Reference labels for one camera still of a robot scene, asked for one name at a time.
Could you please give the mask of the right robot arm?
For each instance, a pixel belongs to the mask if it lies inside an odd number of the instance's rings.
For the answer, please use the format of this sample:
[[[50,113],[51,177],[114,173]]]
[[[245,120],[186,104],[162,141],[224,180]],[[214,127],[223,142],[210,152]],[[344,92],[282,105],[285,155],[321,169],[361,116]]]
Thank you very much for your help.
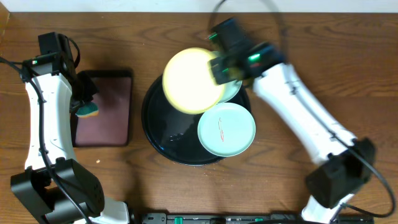
[[[303,220],[331,223],[373,174],[376,149],[344,128],[312,95],[293,65],[273,45],[213,40],[210,66],[216,82],[252,80],[253,92],[283,119],[317,168],[305,183],[310,192]]]

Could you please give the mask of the yellow plate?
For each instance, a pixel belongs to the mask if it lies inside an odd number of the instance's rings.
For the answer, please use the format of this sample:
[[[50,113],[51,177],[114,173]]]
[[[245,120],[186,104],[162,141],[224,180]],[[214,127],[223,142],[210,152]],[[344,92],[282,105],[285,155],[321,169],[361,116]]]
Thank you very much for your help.
[[[200,114],[216,105],[225,86],[216,83],[210,61],[216,54],[193,47],[175,54],[165,66],[162,88],[168,102],[186,114]]]

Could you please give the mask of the rectangular black tray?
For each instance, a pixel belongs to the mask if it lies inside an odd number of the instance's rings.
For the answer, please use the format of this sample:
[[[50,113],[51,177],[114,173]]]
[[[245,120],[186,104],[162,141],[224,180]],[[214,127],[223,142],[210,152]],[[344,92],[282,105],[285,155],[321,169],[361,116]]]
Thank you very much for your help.
[[[71,116],[72,144],[75,147],[125,146],[129,141],[132,101],[132,71],[85,70],[98,92],[92,102],[98,113],[87,118]]]

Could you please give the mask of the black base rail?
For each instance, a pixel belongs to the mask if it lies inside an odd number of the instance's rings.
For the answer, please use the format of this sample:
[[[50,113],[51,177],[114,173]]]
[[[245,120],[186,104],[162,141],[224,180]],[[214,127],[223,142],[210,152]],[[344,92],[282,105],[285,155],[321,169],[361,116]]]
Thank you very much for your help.
[[[296,214],[271,213],[267,215],[168,215],[147,213],[141,218],[142,224],[244,224],[244,223],[303,223]]]

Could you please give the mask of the light blue plate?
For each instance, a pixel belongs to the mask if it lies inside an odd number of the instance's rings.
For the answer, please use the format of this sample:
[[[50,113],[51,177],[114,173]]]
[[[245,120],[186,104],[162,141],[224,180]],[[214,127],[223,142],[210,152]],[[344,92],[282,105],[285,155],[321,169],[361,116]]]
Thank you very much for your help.
[[[201,145],[220,157],[244,152],[256,135],[252,114],[236,103],[221,103],[204,112],[197,127]]]
[[[216,57],[222,57],[221,53],[218,51],[211,51],[211,56],[212,56],[211,59],[214,59]],[[211,76],[213,82],[215,83],[215,85],[222,89],[222,95],[220,96],[219,100],[217,101],[218,104],[225,103],[225,102],[231,100],[232,98],[234,98],[238,94],[238,92],[243,84],[242,81],[233,81],[233,82],[229,82],[226,84],[218,85],[218,84],[216,84],[216,82],[213,78],[213,75],[211,74],[211,71],[210,71],[210,76]]]

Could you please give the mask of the round black tray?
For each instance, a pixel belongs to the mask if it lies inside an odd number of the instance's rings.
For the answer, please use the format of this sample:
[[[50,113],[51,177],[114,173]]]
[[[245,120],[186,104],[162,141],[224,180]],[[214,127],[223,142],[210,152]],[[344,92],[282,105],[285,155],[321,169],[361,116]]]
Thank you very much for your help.
[[[225,103],[236,103],[251,113],[244,88]],[[197,127],[202,114],[185,114],[166,99],[159,77],[149,88],[142,106],[142,127],[152,146],[171,161],[190,166],[218,162],[225,157],[208,152],[198,139]]]

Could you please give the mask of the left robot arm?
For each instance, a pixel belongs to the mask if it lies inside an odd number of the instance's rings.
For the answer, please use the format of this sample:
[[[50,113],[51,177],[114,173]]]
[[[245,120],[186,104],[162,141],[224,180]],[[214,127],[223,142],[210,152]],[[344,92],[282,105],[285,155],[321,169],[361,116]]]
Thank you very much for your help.
[[[126,203],[105,197],[99,179],[76,161],[73,60],[49,53],[23,61],[18,72],[29,96],[30,144],[24,172],[11,177],[12,193],[38,223],[129,223]]]

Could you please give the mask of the green yellow sponge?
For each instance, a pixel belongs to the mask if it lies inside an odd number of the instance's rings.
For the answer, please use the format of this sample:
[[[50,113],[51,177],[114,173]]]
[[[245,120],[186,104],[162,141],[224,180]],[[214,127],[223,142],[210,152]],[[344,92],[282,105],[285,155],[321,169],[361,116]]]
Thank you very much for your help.
[[[80,107],[75,114],[79,118],[88,118],[90,116],[96,116],[98,112],[98,106],[93,102],[88,102]]]

